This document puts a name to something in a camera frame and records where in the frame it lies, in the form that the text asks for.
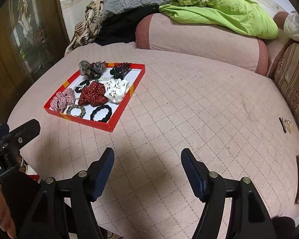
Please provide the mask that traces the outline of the person's left hand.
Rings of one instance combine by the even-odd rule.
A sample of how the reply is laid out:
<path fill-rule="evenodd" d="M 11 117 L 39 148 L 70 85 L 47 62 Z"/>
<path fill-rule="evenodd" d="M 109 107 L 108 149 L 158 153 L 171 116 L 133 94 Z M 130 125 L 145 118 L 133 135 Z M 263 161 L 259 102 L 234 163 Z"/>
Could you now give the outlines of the person's left hand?
<path fill-rule="evenodd" d="M 10 209 L 6 203 L 6 200 L 0 190 L 0 229 L 6 232 L 9 238 L 15 238 L 16 230 L 15 224 L 11 217 Z"/>

